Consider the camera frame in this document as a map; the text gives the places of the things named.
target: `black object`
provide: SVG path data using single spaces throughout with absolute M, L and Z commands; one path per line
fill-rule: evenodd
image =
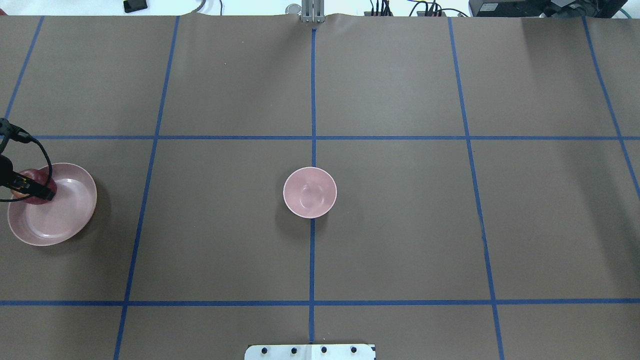
M 558 6 L 551 0 L 469 0 L 469 7 L 475 17 L 610 18 L 625 3 L 627 0 L 574 0 L 564 6 Z
M 44 200 L 53 200 L 53 197 L 56 195 L 56 193 L 52 192 L 51 189 L 47 187 L 47 185 L 51 182 L 53 166 L 51 165 L 49 155 L 45 151 L 42 144 L 38 140 L 36 140 L 36 138 L 27 133 L 23 128 L 10 124 L 9 121 L 4 118 L 0 118 L 0 135 L 3 137 L 2 142 L 0 142 L 0 154 L 2 154 L 2 152 L 6 148 L 9 140 L 14 140 L 20 143 L 33 142 L 42 151 L 42 154 L 47 160 L 47 166 L 49 167 L 49 175 L 47 176 L 47 181 L 44 183 L 44 185 L 42 185 L 24 175 L 14 172 L 13 163 L 11 162 L 11 160 L 9 160 L 9 158 L 5 156 L 0 155 L 0 186 L 7 187 L 19 193 L 27 194 L 27 196 L 17 199 L 0 199 L 0 202 L 21 201 L 33 196 Z
M 147 6 L 147 0 L 124 0 L 124 12 L 132 13 L 137 12 L 138 10 L 144 10 Z

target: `bowl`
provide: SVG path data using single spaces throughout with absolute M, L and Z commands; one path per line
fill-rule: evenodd
M 328 172 L 317 167 L 303 167 L 289 175 L 282 195 L 294 214 L 317 218 L 331 210 L 338 197 L 338 188 Z
M 42 205 L 24 201 L 9 204 L 9 228 L 27 244 L 61 243 L 79 233 L 95 211 L 98 191 L 85 169 L 70 163 L 53 164 L 52 178 L 58 185 L 52 201 Z

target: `apple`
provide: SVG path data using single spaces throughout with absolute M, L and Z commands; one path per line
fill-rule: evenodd
M 27 170 L 23 170 L 20 172 L 21 175 L 24 175 L 30 179 L 35 180 L 36 183 L 40 184 L 40 185 L 44 185 L 47 182 L 47 176 L 49 175 L 49 171 L 48 169 L 44 169 L 44 170 L 36 170 L 34 168 L 28 168 Z M 51 181 L 49 181 L 49 184 L 47 185 L 47 187 L 52 191 L 52 192 L 57 192 L 58 191 L 58 185 L 56 185 L 56 182 L 53 181 L 53 179 L 51 179 Z M 19 193 L 15 190 L 11 190 L 11 193 L 13 194 L 13 196 L 17 199 L 20 197 L 25 197 L 26 195 L 23 193 Z M 41 199 L 39 197 L 35 197 L 32 196 L 26 200 L 24 200 L 24 202 L 26 202 L 27 204 L 31 204 L 31 205 L 42 205 L 42 204 L 46 204 L 48 201 Z

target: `metal clamp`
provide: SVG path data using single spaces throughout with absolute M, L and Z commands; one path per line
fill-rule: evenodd
M 302 22 L 324 22 L 324 0 L 302 0 Z

